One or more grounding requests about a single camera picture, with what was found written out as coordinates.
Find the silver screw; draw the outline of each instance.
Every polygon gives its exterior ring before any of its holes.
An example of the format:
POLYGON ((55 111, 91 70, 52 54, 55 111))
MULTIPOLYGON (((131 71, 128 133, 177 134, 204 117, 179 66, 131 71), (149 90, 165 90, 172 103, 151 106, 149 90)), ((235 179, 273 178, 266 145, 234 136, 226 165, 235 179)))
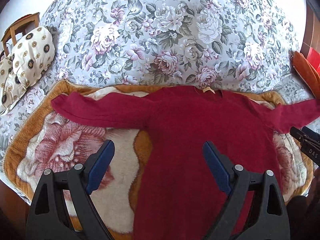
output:
POLYGON ((44 174, 44 175, 49 175, 49 174, 50 174, 50 172, 51 172, 51 170, 50 170, 50 169, 46 169, 46 170, 44 170, 43 174, 44 174))
POLYGON ((237 165, 235 166, 235 169, 236 169, 237 171, 243 171, 243 166, 240 165, 240 164, 237 164, 237 165))
POLYGON ((268 174, 269 176, 273 176, 273 171, 267 170, 267 174, 268 174))
POLYGON ((75 170, 81 170, 83 165, 81 163, 78 163, 74 166, 75 170))

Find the blue rubber tip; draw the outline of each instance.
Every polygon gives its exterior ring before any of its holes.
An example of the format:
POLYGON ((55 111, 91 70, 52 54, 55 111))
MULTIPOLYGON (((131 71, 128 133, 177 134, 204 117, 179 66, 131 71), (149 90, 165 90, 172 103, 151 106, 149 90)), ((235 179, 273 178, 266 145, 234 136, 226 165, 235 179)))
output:
POLYGON ((207 163, 217 185, 219 190, 225 192, 227 195, 229 195, 232 191, 231 185, 230 185, 230 175, 227 172, 227 170, 224 168, 222 162, 218 158, 215 151, 218 151, 217 149, 212 149, 212 147, 209 145, 208 142, 204 143, 203 148, 203 156, 205 159, 205 162, 207 163))
POLYGON ((115 145, 113 141, 106 141, 96 153, 98 155, 93 167, 88 174, 88 184, 85 188, 87 194, 97 190, 110 162, 115 155, 115 145))

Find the wooden chair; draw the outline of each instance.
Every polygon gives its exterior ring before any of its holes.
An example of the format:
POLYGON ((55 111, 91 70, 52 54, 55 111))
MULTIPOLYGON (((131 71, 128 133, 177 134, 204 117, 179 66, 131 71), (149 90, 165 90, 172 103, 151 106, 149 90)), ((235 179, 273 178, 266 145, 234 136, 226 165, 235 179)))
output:
POLYGON ((4 32, 4 35, 1 39, 2 45, 4 48, 4 53, 6 56, 9 55, 9 50, 7 48, 7 41, 12 39, 12 44, 16 45, 17 40, 16 40, 16 34, 17 33, 22 33, 22 35, 26 35, 26 28, 31 22, 35 22, 35 28, 39 26, 39 14, 40 13, 35 13, 35 14, 28 14, 25 15, 24 17, 20 18, 19 20, 15 21, 13 24, 11 24, 6 31, 4 32))

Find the red object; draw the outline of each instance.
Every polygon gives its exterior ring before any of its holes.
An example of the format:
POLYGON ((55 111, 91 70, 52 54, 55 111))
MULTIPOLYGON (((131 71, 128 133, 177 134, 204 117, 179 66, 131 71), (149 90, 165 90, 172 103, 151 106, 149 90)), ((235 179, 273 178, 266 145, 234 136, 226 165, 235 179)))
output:
POLYGON ((320 54, 314 48, 310 47, 307 61, 320 73, 320 54))
MULTIPOLYGON (((148 131, 153 151, 145 167, 134 217, 135 240, 201 240, 226 195, 202 156, 212 141, 234 164, 263 173, 280 170, 273 133, 288 133, 320 116, 320 100, 270 110, 245 96, 192 86, 163 88, 143 98, 110 93, 95 101, 73 92, 51 101, 73 122, 148 131)), ((245 223, 247 199, 235 231, 245 223)))

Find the wooden floor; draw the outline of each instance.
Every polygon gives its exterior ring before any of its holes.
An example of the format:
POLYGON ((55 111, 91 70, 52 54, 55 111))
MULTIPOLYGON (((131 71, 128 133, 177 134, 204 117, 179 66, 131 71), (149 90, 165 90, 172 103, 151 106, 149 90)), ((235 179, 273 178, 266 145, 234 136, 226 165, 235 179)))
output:
POLYGON ((24 239, 29 206, 2 181, 0 209, 0 238, 24 239))

